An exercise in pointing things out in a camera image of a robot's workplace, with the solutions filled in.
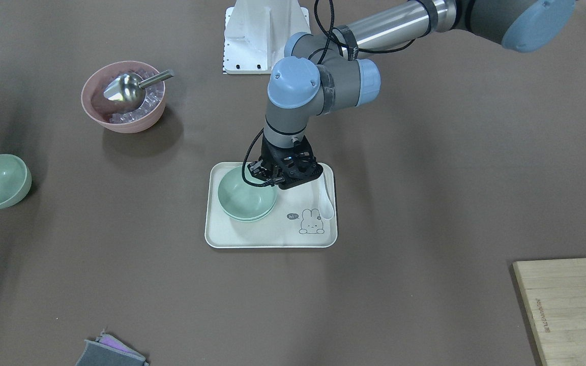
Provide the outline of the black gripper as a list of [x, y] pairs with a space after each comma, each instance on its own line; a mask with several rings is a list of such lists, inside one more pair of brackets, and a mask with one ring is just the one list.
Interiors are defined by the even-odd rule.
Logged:
[[282, 190], [316, 180], [323, 171], [307, 137], [291, 148], [275, 146], [263, 137], [259, 160], [248, 164], [253, 178]]

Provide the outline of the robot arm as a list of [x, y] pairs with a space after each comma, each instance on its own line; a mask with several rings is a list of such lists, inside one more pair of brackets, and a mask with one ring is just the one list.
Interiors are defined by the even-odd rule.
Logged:
[[321, 34], [296, 33], [268, 83], [256, 162], [242, 162], [244, 183], [282, 190], [321, 177], [305, 130], [314, 115], [376, 99], [381, 86], [369, 55], [406, 49], [433, 32], [460, 29], [521, 53], [549, 43], [572, 16], [574, 1], [408, 1]]

